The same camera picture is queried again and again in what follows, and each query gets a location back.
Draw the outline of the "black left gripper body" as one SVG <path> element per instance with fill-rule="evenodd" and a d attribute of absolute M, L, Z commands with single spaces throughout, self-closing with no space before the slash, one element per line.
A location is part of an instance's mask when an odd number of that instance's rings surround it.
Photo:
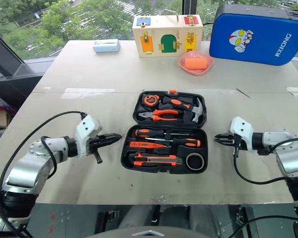
<path fill-rule="evenodd" d="M 98 136 L 89 138 L 87 141 L 87 154 L 94 155 L 97 164 L 101 164 L 103 162 L 98 152 L 98 147 L 101 144 L 102 138 L 103 138 L 102 135 L 98 135 Z"/>

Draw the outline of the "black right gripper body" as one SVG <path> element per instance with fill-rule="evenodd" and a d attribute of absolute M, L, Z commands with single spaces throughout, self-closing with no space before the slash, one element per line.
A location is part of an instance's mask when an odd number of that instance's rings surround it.
<path fill-rule="evenodd" d="M 239 136 L 238 134 L 233 134 L 232 135 L 232 144 L 234 146 L 235 151 L 240 150 L 241 141 L 242 141 L 241 136 Z"/>

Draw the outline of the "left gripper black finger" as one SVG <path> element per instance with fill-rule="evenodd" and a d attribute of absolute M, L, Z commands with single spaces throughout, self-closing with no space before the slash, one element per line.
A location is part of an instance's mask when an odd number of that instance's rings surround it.
<path fill-rule="evenodd" d="M 103 139 L 98 142 L 98 147 L 105 147 L 105 146 L 111 145 L 117 141 L 119 141 L 119 139 Z"/>
<path fill-rule="evenodd" d="M 108 133 L 98 136 L 101 141 L 118 141 L 122 138 L 122 135 L 117 133 Z"/>

